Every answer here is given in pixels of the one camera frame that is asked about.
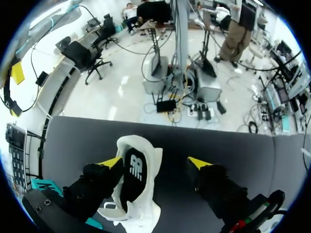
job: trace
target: office chair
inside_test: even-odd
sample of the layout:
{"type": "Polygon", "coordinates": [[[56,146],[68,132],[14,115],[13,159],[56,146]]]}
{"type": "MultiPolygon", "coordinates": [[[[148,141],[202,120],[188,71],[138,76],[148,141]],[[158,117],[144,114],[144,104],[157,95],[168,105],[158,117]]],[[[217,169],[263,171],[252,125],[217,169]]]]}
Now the office chair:
{"type": "Polygon", "coordinates": [[[117,42],[118,43],[118,39],[116,38],[112,38],[111,36],[113,36],[116,33],[116,28],[115,25],[113,24],[113,18],[112,17],[108,17],[104,20],[104,26],[102,29],[98,30],[100,36],[93,42],[93,47],[95,47],[97,50],[100,48],[98,45],[100,42],[104,41],[105,42],[101,45],[104,46],[105,48],[107,48],[108,44],[112,41],[117,42]]]}
{"type": "Polygon", "coordinates": [[[64,39],[56,43],[56,47],[62,52],[64,49],[70,44],[71,38],[70,36],[66,36],[64,39]]]}
{"type": "Polygon", "coordinates": [[[71,59],[80,71],[83,72],[87,70],[87,78],[85,82],[86,85],[88,85],[87,80],[93,71],[96,71],[99,75],[99,80],[102,80],[103,78],[97,68],[105,64],[109,64],[110,66],[113,65],[111,61],[103,62],[101,58],[102,51],[103,49],[91,52],[79,42],[73,41],[62,51],[62,54],[71,59]]]}

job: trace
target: gray table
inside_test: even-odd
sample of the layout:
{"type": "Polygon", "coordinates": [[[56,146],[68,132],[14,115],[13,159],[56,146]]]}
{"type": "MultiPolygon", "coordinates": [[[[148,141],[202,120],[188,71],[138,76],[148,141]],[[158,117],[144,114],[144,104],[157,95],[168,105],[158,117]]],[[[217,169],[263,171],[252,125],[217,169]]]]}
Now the gray table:
{"type": "MultiPolygon", "coordinates": [[[[217,233],[223,226],[188,183],[184,165],[189,155],[223,164],[233,181],[248,188],[249,198],[283,190],[284,208],[295,199],[306,175],[301,134],[269,137],[58,116],[51,121],[47,135],[44,179],[52,179],[60,187],[70,185],[82,174],[84,165],[114,157],[117,139],[130,134],[163,148],[154,194],[161,216],[154,233],[217,233]]],[[[97,214],[94,218],[107,231],[125,232],[120,224],[115,227],[97,214]]]]}

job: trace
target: black cable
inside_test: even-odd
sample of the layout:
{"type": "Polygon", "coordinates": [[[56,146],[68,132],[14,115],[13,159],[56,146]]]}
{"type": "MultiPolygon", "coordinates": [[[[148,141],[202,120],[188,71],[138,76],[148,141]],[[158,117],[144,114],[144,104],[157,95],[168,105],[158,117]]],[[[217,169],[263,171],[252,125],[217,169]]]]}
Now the black cable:
{"type": "MultiPolygon", "coordinates": [[[[304,135],[304,137],[303,137],[303,149],[305,149],[306,136],[307,136],[307,129],[308,129],[310,120],[311,120],[311,115],[310,115],[309,120],[308,120],[308,123],[307,123],[307,125],[306,125],[306,131],[305,131],[305,135],[304,135]]],[[[308,169],[308,166],[307,166],[307,163],[306,163],[306,159],[305,159],[305,154],[304,154],[304,152],[302,152],[302,158],[303,158],[303,164],[305,165],[306,172],[308,173],[308,172],[309,172],[309,169],[308,169]]]]}

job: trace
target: white shirt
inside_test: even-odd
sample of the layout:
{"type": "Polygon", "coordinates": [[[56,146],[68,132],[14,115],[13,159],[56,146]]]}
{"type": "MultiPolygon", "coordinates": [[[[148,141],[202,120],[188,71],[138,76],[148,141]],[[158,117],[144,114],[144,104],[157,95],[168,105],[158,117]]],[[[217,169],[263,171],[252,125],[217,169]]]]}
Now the white shirt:
{"type": "Polygon", "coordinates": [[[127,16],[127,18],[133,18],[137,16],[137,7],[133,7],[131,9],[125,9],[124,15],[127,16]]]}
{"type": "Polygon", "coordinates": [[[221,6],[218,6],[216,7],[216,21],[217,22],[221,22],[226,16],[229,16],[230,15],[230,12],[224,8],[224,7],[221,7],[221,6]]]}

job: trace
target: person sitting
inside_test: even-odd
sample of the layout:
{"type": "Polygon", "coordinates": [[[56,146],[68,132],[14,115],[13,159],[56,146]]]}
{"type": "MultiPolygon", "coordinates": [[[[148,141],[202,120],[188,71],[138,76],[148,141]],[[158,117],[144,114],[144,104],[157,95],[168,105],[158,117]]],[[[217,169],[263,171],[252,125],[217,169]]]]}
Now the person sitting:
{"type": "Polygon", "coordinates": [[[220,6],[219,4],[217,5],[215,11],[216,11],[216,22],[219,23],[219,27],[222,30],[228,31],[229,24],[231,21],[230,11],[223,6],[220,6]]]}
{"type": "Polygon", "coordinates": [[[138,22],[137,6],[134,6],[132,3],[128,3],[123,9],[122,14],[127,17],[126,25],[128,27],[129,33],[133,35],[134,31],[132,24],[136,24],[138,22]]]}

